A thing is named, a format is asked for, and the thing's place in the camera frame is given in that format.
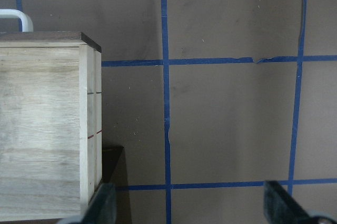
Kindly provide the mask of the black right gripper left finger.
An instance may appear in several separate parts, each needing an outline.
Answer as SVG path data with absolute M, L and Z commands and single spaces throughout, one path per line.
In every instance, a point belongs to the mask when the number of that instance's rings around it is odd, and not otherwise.
M 115 185 L 101 184 L 84 214 L 61 219 L 59 223 L 116 223 Z

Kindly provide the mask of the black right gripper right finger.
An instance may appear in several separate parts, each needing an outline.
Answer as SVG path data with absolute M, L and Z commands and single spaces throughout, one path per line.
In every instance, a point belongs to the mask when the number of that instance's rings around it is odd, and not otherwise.
M 264 216 L 268 223 L 336 223 L 325 215 L 305 211 L 275 180 L 264 182 Z

